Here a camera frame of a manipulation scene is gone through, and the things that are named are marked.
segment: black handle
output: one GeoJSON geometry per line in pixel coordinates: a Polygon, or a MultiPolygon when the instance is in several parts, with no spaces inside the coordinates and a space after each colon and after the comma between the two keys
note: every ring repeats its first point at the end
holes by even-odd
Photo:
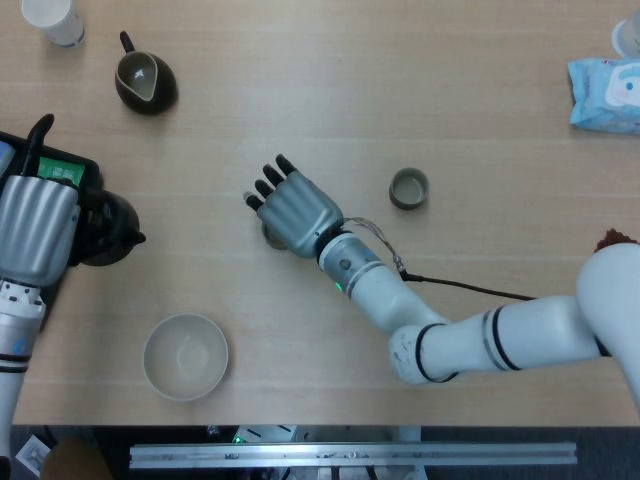
{"type": "Polygon", "coordinates": [[[120,42],[122,42],[122,46],[124,47],[125,52],[129,53],[136,50],[133,46],[131,38],[129,37],[129,34],[124,30],[120,32],[120,42]]]}
{"type": "Polygon", "coordinates": [[[22,171],[20,175],[35,176],[38,173],[38,165],[40,164],[40,150],[44,144],[44,137],[53,126],[54,117],[51,113],[47,113],[38,120],[27,137],[27,150],[24,154],[22,163],[22,171]]]}

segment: wooden table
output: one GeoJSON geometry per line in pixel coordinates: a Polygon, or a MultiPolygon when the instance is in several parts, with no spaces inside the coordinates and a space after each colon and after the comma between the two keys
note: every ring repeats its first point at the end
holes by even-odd
{"type": "MultiPolygon", "coordinates": [[[[48,144],[96,160],[148,237],[69,273],[17,423],[638,424],[612,360],[402,384],[387,338],[313,262],[270,249],[242,202],[283,152],[415,273],[573,293],[606,229],[640,236],[638,139],[567,124],[567,62],[613,55],[628,2],[79,0],[75,50],[48,45],[16,3],[0,7],[0,128],[26,135],[55,113],[48,144]],[[121,29],[175,70],[168,114],[119,101],[121,29]],[[389,203],[404,166],[430,178],[423,210],[389,203]],[[145,384],[141,354],[185,311],[223,327],[231,364],[215,392],[178,404],[145,384]]],[[[453,319],[501,303],[416,290],[453,319]]]]}

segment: gray robotic hand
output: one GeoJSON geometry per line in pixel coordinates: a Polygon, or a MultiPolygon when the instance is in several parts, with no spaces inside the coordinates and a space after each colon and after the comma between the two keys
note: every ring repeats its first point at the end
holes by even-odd
{"type": "Polygon", "coordinates": [[[0,280],[46,287],[67,268],[80,207],[74,188],[14,175],[0,192],[0,280]]]}
{"type": "Polygon", "coordinates": [[[264,180],[256,180],[264,202],[253,193],[245,193],[245,202],[290,251],[317,258],[344,224],[342,211],[283,155],[276,157],[276,164],[284,177],[271,165],[262,169],[275,190],[264,180]]]}

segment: black stripe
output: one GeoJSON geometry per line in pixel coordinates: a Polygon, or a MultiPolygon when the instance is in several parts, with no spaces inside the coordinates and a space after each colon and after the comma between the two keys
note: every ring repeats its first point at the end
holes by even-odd
{"type": "Polygon", "coordinates": [[[82,39],[84,38],[85,35],[85,29],[82,29],[82,33],[80,34],[80,38],[78,38],[78,40],[76,40],[73,43],[67,43],[66,45],[58,45],[59,47],[62,48],[71,48],[71,47],[75,47],[76,45],[80,45],[82,43],[82,39]]]}
{"type": "Polygon", "coordinates": [[[484,345],[484,350],[485,352],[487,352],[487,356],[489,357],[489,360],[491,360],[491,363],[493,363],[493,365],[498,370],[506,372],[507,369],[503,367],[502,364],[500,364],[500,362],[498,362],[498,359],[493,354],[493,350],[491,350],[491,345],[489,345],[489,338],[487,337],[487,324],[489,323],[488,322],[489,313],[490,312],[484,312],[484,315],[482,316],[482,327],[481,327],[482,328],[482,344],[484,345]]]}
{"type": "Polygon", "coordinates": [[[600,352],[600,356],[601,357],[610,357],[611,354],[609,353],[609,350],[607,350],[607,347],[604,346],[604,344],[600,341],[600,339],[598,337],[593,337],[596,339],[596,345],[598,346],[598,352],[600,352]]]}
{"type": "Polygon", "coordinates": [[[432,323],[431,325],[427,325],[422,330],[420,330],[420,333],[418,334],[418,338],[416,339],[416,362],[418,364],[418,370],[420,370],[420,373],[422,374],[422,376],[424,378],[426,378],[427,380],[429,380],[430,382],[433,382],[433,383],[445,383],[445,382],[448,382],[449,380],[452,380],[455,377],[457,377],[458,376],[458,372],[452,373],[447,378],[444,378],[442,380],[433,379],[429,375],[427,375],[427,372],[425,372],[424,368],[422,368],[422,359],[420,358],[420,356],[421,356],[421,352],[420,351],[422,350],[420,348],[420,345],[422,344],[422,339],[424,338],[424,335],[429,331],[430,328],[437,327],[438,325],[445,325],[445,324],[444,323],[432,323]]]}
{"type": "Polygon", "coordinates": [[[24,367],[0,367],[0,373],[24,373],[28,368],[28,365],[24,367]]]}
{"type": "Polygon", "coordinates": [[[507,353],[504,351],[504,348],[502,348],[502,342],[500,342],[500,335],[498,334],[498,318],[500,318],[500,312],[502,311],[502,308],[503,307],[496,309],[496,311],[493,313],[493,325],[491,326],[491,329],[493,331],[493,341],[496,342],[496,349],[498,350],[498,353],[500,354],[500,357],[502,358],[504,363],[507,364],[507,367],[509,367],[511,370],[522,370],[521,368],[516,367],[515,364],[511,360],[509,360],[509,357],[507,357],[507,353]]]}
{"type": "Polygon", "coordinates": [[[8,355],[6,353],[0,353],[0,360],[3,362],[25,363],[31,360],[31,355],[8,355]]]}

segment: white bowl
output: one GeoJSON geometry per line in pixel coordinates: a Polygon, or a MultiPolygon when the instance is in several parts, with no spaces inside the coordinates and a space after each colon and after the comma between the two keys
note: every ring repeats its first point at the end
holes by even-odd
{"type": "Polygon", "coordinates": [[[202,315],[162,320],[144,345],[142,369],[163,397],[188,402],[213,390],[227,370],[229,346],[220,327],[202,315]]]}

